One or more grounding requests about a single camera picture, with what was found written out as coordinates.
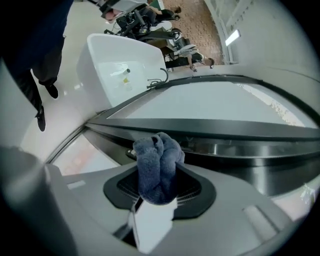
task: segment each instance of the floor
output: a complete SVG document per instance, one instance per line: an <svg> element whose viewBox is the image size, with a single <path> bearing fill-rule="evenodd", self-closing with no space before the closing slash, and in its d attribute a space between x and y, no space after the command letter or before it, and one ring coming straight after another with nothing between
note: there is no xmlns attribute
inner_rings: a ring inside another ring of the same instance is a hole
<svg viewBox="0 0 320 256"><path fill-rule="evenodd" d="M59 98L53 100L44 86L38 84L42 98L46 128L41 132L36 118L33 119L21 148L34 154L42 161L65 140L74 130L96 113L90 105L83 87L80 85L76 65L88 35L112 29L101 18L99 9L89 2L74 2L68 15L66 36L62 51L62 63L55 83Z"/></svg>
<svg viewBox="0 0 320 256"><path fill-rule="evenodd" d="M213 58L216 65L223 65L221 41L209 9L204 0L163 0L164 7L180 6L179 20L172 20L172 27L182 31L200 53Z"/></svg>

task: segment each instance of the black boot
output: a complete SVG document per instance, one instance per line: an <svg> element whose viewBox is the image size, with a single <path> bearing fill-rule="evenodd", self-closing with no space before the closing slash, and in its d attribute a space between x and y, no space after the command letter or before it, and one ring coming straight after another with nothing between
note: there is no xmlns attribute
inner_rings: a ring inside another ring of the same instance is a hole
<svg viewBox="0 0 320 256"><path fill-rule="evenodd" d="M53 84L46 85L45 88L52 98L54 98L54 99L58 98L58 96L59 96L58 89Z"/></svg>
<svg viewBox="0 0 320 256"><path fill-rule="evenodd" d="M41 106L40 112L36 115L38 126L41 132L44 132L46 129L46 120L45 120L45 110L44 106Z"/></svg>

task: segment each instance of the black pants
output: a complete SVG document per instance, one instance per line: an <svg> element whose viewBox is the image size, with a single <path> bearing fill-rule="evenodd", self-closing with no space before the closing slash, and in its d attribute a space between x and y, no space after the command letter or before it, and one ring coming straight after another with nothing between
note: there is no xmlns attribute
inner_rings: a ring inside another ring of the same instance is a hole
<svg viewBox="0 0 320 256"><path fill-rule="evenodd" d="M178 57L174 60L166 61L165 67L167 69L177 68L177 67L183 67L183 66L189 66L188 58L187 57Z"/></svg>
<svg viewBox="0 0 320 256"><path fill-rule="evenodd" d="M34 76L39 80L39 84L43 86L52 85L57 81L61 60L62 48L64 47L65 38L63 37L59 44L47 53L39 62L35 63L31 68ZM26 70L14 80L26 98L39 112L42 107L42 100L37 88L37 84L31 74L31 70Z"/></svg>

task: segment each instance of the blue towel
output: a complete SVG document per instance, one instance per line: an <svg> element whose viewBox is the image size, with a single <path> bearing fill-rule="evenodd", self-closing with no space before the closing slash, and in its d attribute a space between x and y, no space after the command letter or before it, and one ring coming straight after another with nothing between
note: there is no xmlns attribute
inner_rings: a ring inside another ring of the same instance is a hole
<svg viewBox="0 0 320 256"><path fill-rule="evenodd" d="M185 153L164 132L133 143L138 167L138 191L142 199L154 205L166 205L177 197L176 162L185 161Z"/></svg>

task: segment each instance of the white sink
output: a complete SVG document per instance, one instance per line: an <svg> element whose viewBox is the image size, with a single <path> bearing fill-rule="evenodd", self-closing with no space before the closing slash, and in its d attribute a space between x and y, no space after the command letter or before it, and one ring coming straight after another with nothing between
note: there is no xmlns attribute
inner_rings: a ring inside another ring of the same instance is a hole
<svg viewBox="0 0 320 256"><path fill-rule="evenodd" d="M166 79L161 50L127 37L91 34L76 72L96 112L113 108L144 92L148 79Z"/></svg>

